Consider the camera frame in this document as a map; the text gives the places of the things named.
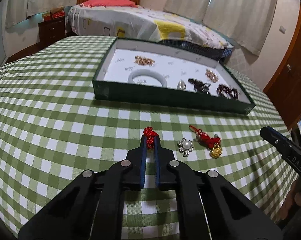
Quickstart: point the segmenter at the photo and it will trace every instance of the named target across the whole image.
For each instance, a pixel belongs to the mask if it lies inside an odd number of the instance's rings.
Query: beaded bracelet
[[[239,95],[239,94],[238,94],[237,89],[235,89],[235,88],[231,89],[231,88],[229,88],[229,87],[226,86],[226,85],[220,84],[220,85],[218,86],[216,92],[217,92],[217,94],[218,94],[220,97],[225,97],[225,98],[227,98],[227,97],[223,94],[223,92],[224,92],[224,93],[226,93],[227,95],[229,95],[230,98],[235,99],[235,100],[238,100],[238,95]]]
[[[136,56],[134,63],[140,66],[146,66],[146,65],[152,66],[155,63],[155,61],[148,57]]]
[[[209,80],[212,83],[216,83],[219,80],[219,77],[213,71],[211,71],[209,69],[206,69],[206,76],[209,78]]]

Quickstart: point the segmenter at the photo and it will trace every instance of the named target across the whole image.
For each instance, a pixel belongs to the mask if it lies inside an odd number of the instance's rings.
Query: bedspread
[[[187,18],[144,8],[73,6],[68,25],[77,35],[104,35],[159,42],[188,41],[213,49],[233,46],[215,31]]]

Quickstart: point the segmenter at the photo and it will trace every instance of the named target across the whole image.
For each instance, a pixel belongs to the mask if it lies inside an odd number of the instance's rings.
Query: red tassel
[[[215,145],[221,144],[221,139],[219,137],[210,138],[207,133],[203,132],[201,129],[197,129],[192,125],[190,125],[189,128],[194,130],[199,140],[201,140],[209,149],[213,149]]]
[[[153,127],[146,127],[144,129],[144,136],[147,138],[146,144],[148,149],[153,149],[154,148],[154,137],[158,136],[158,134],[153,131]]]

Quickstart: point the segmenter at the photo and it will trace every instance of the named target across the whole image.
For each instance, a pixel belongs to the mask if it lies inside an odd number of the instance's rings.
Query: nightstand
[[[38,24],[39,40],[43,47],[65,38],[65,16]]]

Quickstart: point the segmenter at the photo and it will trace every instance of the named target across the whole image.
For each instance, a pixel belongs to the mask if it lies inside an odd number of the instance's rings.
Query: pearl
[[[191,143],[189,141],[183,142],[183,148],[189,150],[191,148]]]

